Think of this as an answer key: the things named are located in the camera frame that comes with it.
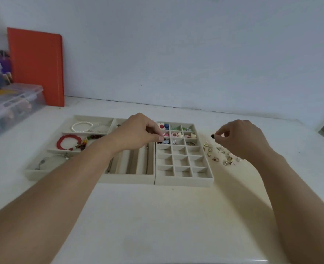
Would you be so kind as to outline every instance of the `person's left hand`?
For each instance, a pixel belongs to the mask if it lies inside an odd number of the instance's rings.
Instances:
[[[138,149],[149,142],[164,140],[160,127],[142,113],[130,116],[106,138],[115,141],[117,152]]]

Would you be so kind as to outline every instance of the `jewelry organizer tray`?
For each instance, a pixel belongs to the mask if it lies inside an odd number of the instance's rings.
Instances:
[[[43,147],[41,153],[30,162],[25,170],[25,176],[31,181],[38,181],[70,157],[81,152],[80,148],[75,147],[78,143],[77,138],[71,137],[60,142],[60,147],[65,150],[58,149],[57,142],[64,135],[75,135],[84,141],[91,135],[107,135],[113,132],[125,120],[73,116],[63,123]],[[193,124],[169,123],[169,128],[170,130],[162,130],[164,134],[168,135],[165,137],[164,143],[169,142],[169,144],[151,142],[140,149],[118,153],[110,161],[98,182],[211,186],[214,180],[213,174],[195,126]],[[190,136],[193,134],[196,135],[196,138],[173,137],[176,135],[173,133]],[[90,146],[95,140],[87,139],[86,146]]]

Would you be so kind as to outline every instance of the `orange binder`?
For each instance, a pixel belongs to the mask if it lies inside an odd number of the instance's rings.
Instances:
[[[46,104],[64,106],[62,36],[7,28],[14,82],[43,87]]]

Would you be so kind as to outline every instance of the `red bracelet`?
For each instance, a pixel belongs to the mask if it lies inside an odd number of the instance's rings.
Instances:
[[[78,144],[81,144],[81,138],[74,135],[74,134],[67,134],[67,135],[64,135],[62,136],[61,138],[59,138],[59,140],[57,141],[57,149],[60,149],[60,150],[69,150],[69,151],[72,151],[74,149],[74,147],[70,148],[70,149],[64,149],[62,146],[61,146],[61,143],[63,142],[63,140],[65,138],[74,138],[77,140],[77,143]]]

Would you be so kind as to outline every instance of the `table surface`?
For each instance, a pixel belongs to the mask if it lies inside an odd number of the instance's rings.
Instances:
[[[0,136],[0,209],[33,185],[23,171],[64,120],[137,112],[194,123],[210,143],[221,125],[249,119],[324,201],[324,138],[300,122],[66,97],[66,107],[45,107]],[[287,263],[257,171],[209,162],[210,188],[97,184],[53,263]]]

